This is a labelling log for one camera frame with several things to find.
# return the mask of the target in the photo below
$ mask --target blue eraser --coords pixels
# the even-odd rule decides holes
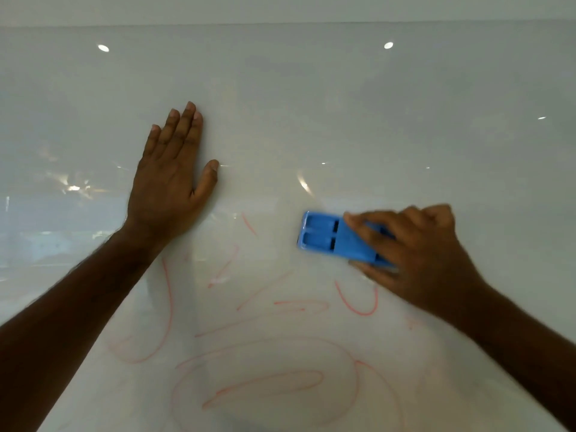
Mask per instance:
[[[372,229],[394,238],[384,226],[366,223]],[[348,227],[342,217],[307,211],[302,217],[298,247],[304,250],[333,254],[380,267],[393,267]]]

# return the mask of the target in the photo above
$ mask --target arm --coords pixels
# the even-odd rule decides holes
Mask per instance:
[[[544,408],[576,431],[576,346],[480,276],[456,237],[448,205],[346,214],[347,224],[398,268],[351,262],[366,276],[469,336]],[[364,224],[385,225],[386,238]]]
[[[154,125],[134,177],[124,226],[42,297],[0,327],[0,418],[6,432],[36,431],[122,300],[169,241],[193,224],[217,181],[195,190],[202,116],[188,103]]]

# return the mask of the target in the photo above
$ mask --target person's right arm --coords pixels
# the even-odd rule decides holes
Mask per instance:
[[[576,431],[576,346],[530,317],[480,276],[449,205],[345,214],[346,223],[397,267],[351,262],[367,277],[469,336],[570,431]],[[387,238],[365,222],[385,225]]]

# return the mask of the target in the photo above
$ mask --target white wall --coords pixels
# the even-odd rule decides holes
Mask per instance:
[[[575,19],[576,0],[2,0],[0,26]]]
[[[561,430],[462,336],[295,242],[308,209],[453,203],[487,279],[574,340],[575,32],[4,29],[0,320],[121,225],[171,107],[198,104],[201,160],[223,165],[204,221],[150,268],[42,430]],[[351,312],[335,281],[362,312],[376,291],[376,311]]]

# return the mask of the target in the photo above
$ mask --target hand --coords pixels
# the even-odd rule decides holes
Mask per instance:
[[[120,232],[157,253],[186,232],[200,215],[218,180],[217,160],[206,164],[198,185],[194,166],[203,118],[192,102],[180,116],[172,109],[161,130],[153,125],[138,164]]]
[[[393,211],[345,214],[361,239],[397,267],[397,272],[351,261],[388,290],[425,311],[455,323],[479,288],[487,285],[458,241],[455,219],[447,204],[422,210],[410,206]],[[365,222],[385,225],[396,240]]]

